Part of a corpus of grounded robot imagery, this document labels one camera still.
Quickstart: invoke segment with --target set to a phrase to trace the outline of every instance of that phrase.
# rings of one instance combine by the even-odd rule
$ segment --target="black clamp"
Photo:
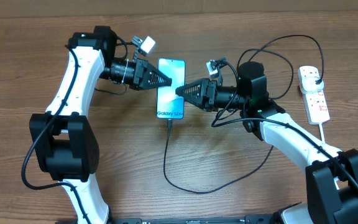
[[[33,114],[30,119],[32,140],[38,137],[52,115]],[[55,139],[68,131],[67,139]],[[48,172],[53,180],[80,179],[86,182],[99,164],[99,145],[86,116],[73,113],[71,116],[57,116],[51,128],[39,139],[35,147],[39,166]]]
[[[358,151],[351,149],[338,154],[335,159],[358,184]],[[305,171],[308,210],[313,223],[358,223],[358,191],[350,182],[337,190],[334,177],[340,181],[347,179],[332,161],[316,161]]]
[[[202,78],[178,87],[176,94],[182,96],[186,102],[210,112],[215,109],[216,86],[215,80],[211,81],[209,78]]]
[[[131,84],[133,90],[150,90],[172,84],[171,78],[168,78],[147,60],[137,59],[134,72],[134,80]]]
[[[116,45],[117,34],[109,26],[95,26],[93,33],[75,32],[68,40],[68,46],[72,49],[81,46],[101,50],[107,67],[111,66],[114,59]]]

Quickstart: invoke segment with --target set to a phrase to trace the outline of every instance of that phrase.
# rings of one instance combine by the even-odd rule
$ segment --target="power plug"
[[[308,65],[300,67],[298,69],[298,78],[303,94],[314,93],[324,88],[324,81],[317,82],[320,79],[320,75],[316,67]]]
[[[312,66],[300,67],[298,77],[309,124],[319,125],[321,140],[325,142],[322,124],[329,120],[329,113],[323,91],[324,82],[316,84],[320,77],[318,69]]]

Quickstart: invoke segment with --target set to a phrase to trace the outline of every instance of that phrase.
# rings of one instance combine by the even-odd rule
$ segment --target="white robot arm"
[[[96,82],[99,78],[130,85],[134,90],[148,90],[159,86],[169,86],[172,80],[159,72],[148,61],[137,58],[132,61],[114,58],[117,35],[110,27],[96,26],[93,33],[75,33],[68,46],[78,60],[78,70],[70,95],[59,114],[62,99],[68,93],[76,70],[76,60],[69,54],[68,66],[60,88],[47,107],[45,114],[33,114],[30,132],[37,159],[42,171],[49,172],[53,180],[74,186],[63,185],[76,210],[78,224],[112,223],[109,207],[104,202],[95,172],[99,161],[99,146],[88,122],[88,111]],[[142,40],[134,37],[132,44],[137,52],[147,55],[154,41],[147,37]],[[57,116],[53,128],[43,136],[40,134],[47,123]],[[53,136],[68,133],[69,140],[57,140]],[[86,214],[81,212],[80,204]]]
[[[340,149],[325,144],[318,138],[314,137],[308,131],[296,124],[288,113],[277,113],[269,116],[267,119],[279,121],[285,124],[290,124],[296,127],[303,133],[309,136],[315,143],[322,146],[331,156],[337,157]],[[267,143],[275,146],[282,151],[295,165],[299,167],[304,173],[306,167],[313,164],[314,161],[327,161],[328,158],[320,153],[310,142],[300,136],[294,130],[288,129],[284,126],[263,122],[260,124],[260,132],[262,139]]]

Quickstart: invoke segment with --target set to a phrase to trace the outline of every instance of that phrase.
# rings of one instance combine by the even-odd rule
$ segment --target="wood grain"
[[[358,0],[0,0],[0,18],[358,10]]]
[[[331,121],[324,125],[329,144],[358,149],[358,11],[193,14],[181,16],[95,16],[45,19],[0,19],[0,223],[53,223],[74,219],[62,189],[36,192],[21,182],[20,169],[32,141],[29,119],[49,105],[67,65],[63,45],[74,32],[107,25],[122,38],[151,35],[158,48],[149,58],[186,60],[187,82],[207,77],[205,62],[223,56],[235,64],[245,49],[275,37],[308,34],[319,40],[326,59],[326,100]],[[302,38],[283,39],[270,50],[284,54],[294,68],[321,66],[315,44]],[[124,53],[118,49],[117,55]],[[268,90],[281,94],[290,68],[281,59],[260,54]],[[225,85],[234,85],[224,71]],[[308,125],[297,87],[278,104],[301,126]],[[119,88],[100,81],[100,88]],[[125,96],[95,93],[89,121],[101,156],[97,178],[116,218],[240,217],[272,213],[306,201],[305,178],[281,152],[274,150],[254,175],[214,194],[193,195],[174,189],[162,174],[166,123],[155,119],[155,90]],[[213,113],[186,104],[185,118],[173,124],[167,174],[182,187],[208,190],[258,166],[269,146],[246,133],[240,124],[211,128]],[[35,185],[51,183],[33,156],[27,169]]]

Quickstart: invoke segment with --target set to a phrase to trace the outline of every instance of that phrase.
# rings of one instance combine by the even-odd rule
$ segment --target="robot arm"
[[[237,121],[242,121],[247,132],[277,147],[305,173],[308,205],[286,208],[274,215],[271,223],[358,223],[358,190],[351,181],[348,187],[336,188],[336,177],[341,181],[349,179],[328,157],[337,160],[358,185],[358,151],[342,152],[297,125],[283,108],[269,99],[261,63],[243,63],[238,68],[237,87],[233,87],[223,86],[220,72],[214,72],[226,64],[219,61],[226,59],[207,63],[209,74],[218,74],[214,76],[218,81],[208,78],[196,80],[177,88],[176,93],[205,111],[219,108],[240,110],[241,119]],[[326,154],[316,146],[322,147]]]
[[[150,37],[145,40],[135,37],[132,43],[137,47],[137,52],[146,56],[155,42]],[[96,82],[103,78],[128,84],[134,90],[170,86],[172,82],[148,61],[137,58],[137,52],[133,61],[114,58],[116,44],[117,35],[110,27],[96,26],[93,33],[74,33],[68,41],[79,65],[73,88],[53,128],[41,136],[35,147],[42,171],[48,172],[53,180],[76,187],[80,200],[77,200],[70,187],[63,185],[77,212],[78,224],[87,223],[79,203],[92,224],[112,223],[110,209],[96,181],[99,146],[87,119]],[[31,117],[33,141],[58,111],[73,80],[74,71],[75,60],[70,53],[65,76],[52,103],[45,114],[33,114]],[[69,140],[54,139],[61,133],[68,133]]]

